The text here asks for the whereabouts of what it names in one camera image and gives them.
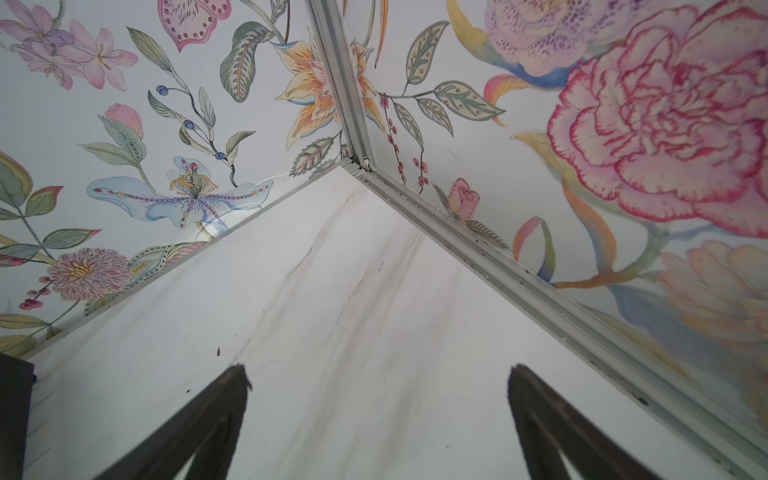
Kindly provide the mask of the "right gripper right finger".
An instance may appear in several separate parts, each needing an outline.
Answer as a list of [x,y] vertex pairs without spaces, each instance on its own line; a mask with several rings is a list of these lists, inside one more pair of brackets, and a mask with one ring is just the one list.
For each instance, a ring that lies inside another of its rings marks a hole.
[[529,367],[511,368],[507,397],[532,479],[656,479]]

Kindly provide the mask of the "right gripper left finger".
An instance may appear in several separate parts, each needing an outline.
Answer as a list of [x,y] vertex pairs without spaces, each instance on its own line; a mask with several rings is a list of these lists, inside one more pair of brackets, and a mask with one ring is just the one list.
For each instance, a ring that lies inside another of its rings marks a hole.
[[245,366],[226,369],[100,479],[225,479],[252,385]]

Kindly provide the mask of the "black wire dish rack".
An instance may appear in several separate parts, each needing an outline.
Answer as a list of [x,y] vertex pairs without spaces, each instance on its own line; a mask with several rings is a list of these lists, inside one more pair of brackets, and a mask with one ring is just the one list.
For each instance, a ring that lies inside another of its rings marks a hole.
[[1,480],[22,478],[35,381],[31,363],[1,354]]

